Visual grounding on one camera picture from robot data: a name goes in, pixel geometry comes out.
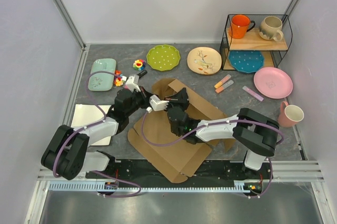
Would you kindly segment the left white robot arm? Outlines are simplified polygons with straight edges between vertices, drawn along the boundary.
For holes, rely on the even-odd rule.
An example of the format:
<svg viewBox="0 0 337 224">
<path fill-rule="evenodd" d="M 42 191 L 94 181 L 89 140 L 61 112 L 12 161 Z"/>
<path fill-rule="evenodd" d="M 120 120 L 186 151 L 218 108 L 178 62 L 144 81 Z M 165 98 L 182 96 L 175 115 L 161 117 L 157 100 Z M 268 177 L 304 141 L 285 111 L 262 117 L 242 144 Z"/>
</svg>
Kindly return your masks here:
<svg viewBox="0 0 337 224">
<path fill-rule="evenodd" d="M 143 87 L 139 92 L 121 89 L 114 104 L 100 120 L 77 129 L 68 125 L 59 126 L 41 157 L 41 165 L 56 177 L 74 179 L 83 170 L 88 146 L 121 133 L 134 112 L 150 106 L 152 95 Z"/>
</svg>

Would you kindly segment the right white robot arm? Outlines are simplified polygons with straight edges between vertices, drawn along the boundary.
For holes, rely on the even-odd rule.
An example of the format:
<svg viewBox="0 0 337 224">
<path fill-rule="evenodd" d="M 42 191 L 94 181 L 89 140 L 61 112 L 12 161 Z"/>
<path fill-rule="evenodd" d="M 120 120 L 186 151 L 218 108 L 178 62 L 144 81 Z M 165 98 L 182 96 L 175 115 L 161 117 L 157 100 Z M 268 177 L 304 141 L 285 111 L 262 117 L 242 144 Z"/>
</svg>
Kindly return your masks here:
<svg viewBox="0 0 337 224">
<path fill-rule="evenodd" d="M 262 163 L 275 154 L 276 146 L 283 140 L 279 124 L 251 109 L 241 108 L 237 115 L 225 119 L 200 120 L 190 117 L 186 110 L 189 97 L 185 88 L 167 96 L 165 108 L 171 132 L 190 144 L 206 143 L 218 139 L 235 139 L 247 152 L 241 165 L 246 178 L 260 173 Z"/>
</svg>

